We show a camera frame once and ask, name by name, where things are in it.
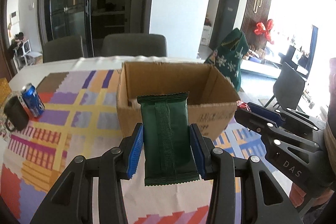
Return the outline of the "dark green snack packet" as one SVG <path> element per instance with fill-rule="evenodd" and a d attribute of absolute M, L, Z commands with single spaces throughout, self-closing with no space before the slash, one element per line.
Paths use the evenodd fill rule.
<path fill-rule="evenodd" d="M 141 106 L 145 186 L 196 181 L 190 146 L 188 92 L 137 97 Z"/>

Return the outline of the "grey side chair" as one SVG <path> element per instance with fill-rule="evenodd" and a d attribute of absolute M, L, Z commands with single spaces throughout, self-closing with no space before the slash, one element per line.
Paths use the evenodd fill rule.
<path fill-rule="evenodd" d="M 303 94 L 306 81 L 287 63 L 282 65 L 281 73 L 273 86 L 273 96 L 264 105 L 267 107 L 274 98 L 282 109 L 295 110 Z"/>

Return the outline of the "red striped snack packet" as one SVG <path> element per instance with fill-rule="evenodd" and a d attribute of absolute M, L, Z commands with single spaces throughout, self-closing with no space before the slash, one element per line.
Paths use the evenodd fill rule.
<path fill-rule="evenodd" d="M 248 103 L 246 103 L 246 102 L 244 102 L 244 101 L 242 101 L 242 100 L 238 100 L 237 102 L 236 102 L 236 104 L 237 104 L 237 109 L 239 110 L 239 109 L 244 109 L 244 110 L 246 110 L 246 111 L 251 111 L 251 108 L 250 108 L 250 106 L 248 105 Z"/>

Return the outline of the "white low tv cabinet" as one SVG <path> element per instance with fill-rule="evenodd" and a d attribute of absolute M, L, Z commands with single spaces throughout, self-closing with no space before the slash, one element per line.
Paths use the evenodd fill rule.
<path fill-rule="evenodd" d="M 277 79 L 281 73 L 281 69 L 279 68 L 244 59 L 241 61 L 240 69 L 247 73 L 253 73 L 272 79 Z"/>

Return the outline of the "brown cardboard box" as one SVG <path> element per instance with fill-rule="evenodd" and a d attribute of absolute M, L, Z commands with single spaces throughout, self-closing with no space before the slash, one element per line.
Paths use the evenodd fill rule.
<path fill-rule="evenodd" d="M 123 136 L 142 121 L 138 97 L 184 100 L 189 123 L 215 140 L 228 126 L 240 97 L 232 84 L 209 64 L 125 62 L 117 87 L 117 115 Z"/>

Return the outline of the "colourful patterned tablecloth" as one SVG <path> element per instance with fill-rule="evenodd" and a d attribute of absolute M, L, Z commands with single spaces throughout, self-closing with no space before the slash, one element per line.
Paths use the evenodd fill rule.
<path fill-rule="evenodd" d="M 101 156 L 120 144 L 118 71 L 50 74 L 39 86 L 45 113 L 22 131 L 1 127 L 1 197 L 19 223 L 29 223 L 77 155 Z M 146 187 L 144 162 L 122 182 L 129 223 L 205 223 L 212 182 Z"/>

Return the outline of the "red bow decoration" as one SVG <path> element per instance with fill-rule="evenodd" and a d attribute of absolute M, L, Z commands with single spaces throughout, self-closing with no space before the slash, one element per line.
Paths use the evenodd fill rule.
<path fill-rule="evenodd" d="M 272 40 L 271 37 L 271 31 L 273 29 L 274 26 L 274 22 L 273 19 L 268 19 L 266 24 L 264 24 L 263 22 L 258 22 L 256 24 L 256 28 L 254 30 L 254 33 L 256 35 L 263 35 L 266 38 L 267 42 L 270 42 L 271 44 L 274 44 L 274 41 Z"/>

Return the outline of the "blue soda can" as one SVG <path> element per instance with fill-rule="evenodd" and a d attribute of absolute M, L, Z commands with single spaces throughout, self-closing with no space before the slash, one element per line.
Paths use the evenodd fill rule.
<path fill-rule="evenodd" d="M 22 87 L 21 96 L 35 118 L 40 117 L 44 113 L 45 106 L 32 83 L 28 83 Z"/>

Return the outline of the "black mug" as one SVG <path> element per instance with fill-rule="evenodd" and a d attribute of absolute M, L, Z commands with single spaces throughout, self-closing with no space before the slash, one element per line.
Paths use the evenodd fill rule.
<path fill-rule="evenodd" d="M 15 130 L 22 131 L 27 127 L 29 115 L 17 96 L 7 101 L 3 111 L 6 116 L 5 127 L 9 132 L 14 132 Z"/>

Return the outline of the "dark interior door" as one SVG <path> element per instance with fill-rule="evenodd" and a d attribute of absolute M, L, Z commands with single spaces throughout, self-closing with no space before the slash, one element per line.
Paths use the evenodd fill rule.
<path fill-rule="evenodd" d="M 209 47 L 214 50 L 233 30 L 240 0 L 219 0 Z"/>

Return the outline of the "white small stool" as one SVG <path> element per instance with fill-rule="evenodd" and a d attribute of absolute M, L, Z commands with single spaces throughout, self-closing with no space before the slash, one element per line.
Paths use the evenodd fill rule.
<path fill-rule="evenodd" d="M 19 43 L 15 48 L 15 59 L 19 69 L 37 64 L 42 61 L 43 55 L 40 52 L 32 51 L 29 40 Z"/>

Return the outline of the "dark grey chair left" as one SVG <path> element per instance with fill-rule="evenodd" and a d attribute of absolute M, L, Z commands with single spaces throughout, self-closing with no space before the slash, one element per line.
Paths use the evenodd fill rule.
<path fill-rule="evenodd" d="M 84 57 L 81 36 L 65 36 L 51 40 L 44 45 L 43 62 L 50 63 L 63 60 L 74 60 Z"/>

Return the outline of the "dark grey chair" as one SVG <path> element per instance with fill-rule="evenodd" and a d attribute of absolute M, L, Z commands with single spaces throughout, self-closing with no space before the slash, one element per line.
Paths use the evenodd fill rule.
<path fill-rule="evenodd" d="M 102 42 L 101 55 L 167 57 L 167 42 L 158 34 L 111 34 Z"/>
<path fill-rule="evenodd" d="M 50 63 L 63 60 L 74 60 L 84 57 L 81 36 L 65 36 L 51 40 L 44 45 L 43 62 Z"/>

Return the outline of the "dark grey chair right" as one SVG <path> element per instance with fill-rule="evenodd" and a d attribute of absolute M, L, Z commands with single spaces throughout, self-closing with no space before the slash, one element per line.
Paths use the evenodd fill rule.
<path fill-rule="evenodd" d="M 167 57 L 167 42 L 158 34 L 111 34 L 102 42 L 101 55 Z"/>

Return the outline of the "brown slatted wall panel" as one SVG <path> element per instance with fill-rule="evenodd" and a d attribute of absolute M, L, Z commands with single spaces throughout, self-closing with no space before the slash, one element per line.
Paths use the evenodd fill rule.
<path fill-rule="evenodd" d="M 252 44 L 256 39 L 254 30 L 258 22 L 266 24 L 272 0 L 247 0 L 243 22 L 240 30 L 244 32 L 247 42 Z"/>

